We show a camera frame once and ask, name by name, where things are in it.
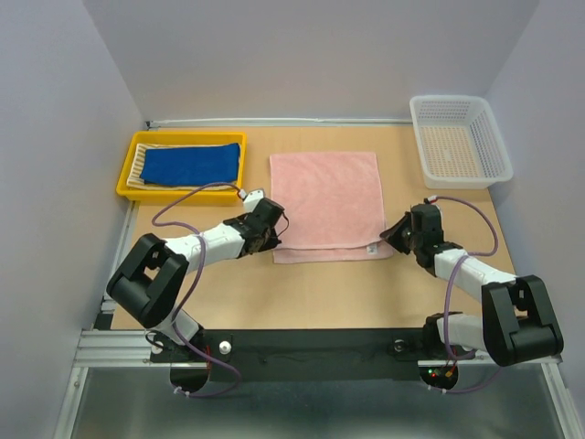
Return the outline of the pink towel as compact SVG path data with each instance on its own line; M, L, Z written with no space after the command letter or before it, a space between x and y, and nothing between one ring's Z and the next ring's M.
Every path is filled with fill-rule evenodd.
M271 199L284 207L277 264L387 259L377 155L309 152L270 157Z

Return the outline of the blue towel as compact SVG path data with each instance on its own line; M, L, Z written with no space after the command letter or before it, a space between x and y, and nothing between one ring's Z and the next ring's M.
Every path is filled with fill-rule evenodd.
M148 149L140 178L163 187L233 183L239 175L239 158L237 143Z

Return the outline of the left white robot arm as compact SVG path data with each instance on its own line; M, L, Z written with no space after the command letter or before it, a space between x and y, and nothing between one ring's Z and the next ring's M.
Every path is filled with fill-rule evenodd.
M276 226L284 208L266 197L244 206L243 214L203 232L186 224L190 233L180 238L144 234L106 286L106 293L143 328L172 340L181 359L196 359L204 341L199 323L176 301L185 277L194 272L199 279L212 263L271 251L281 243Z

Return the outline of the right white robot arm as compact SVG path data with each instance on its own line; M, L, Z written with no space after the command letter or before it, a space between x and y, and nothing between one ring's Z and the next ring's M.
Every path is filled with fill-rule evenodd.
M442 213L435 198L412 207L381 240L402 254L413 254L417 264L447 283L445 296L460 288L481 305L479 316L451 311L427 318L420 335L423 351L461 360L482 351L500 367L555 357L564 338L544 281L517 276L486 263L483 252L468 252L446 241Z

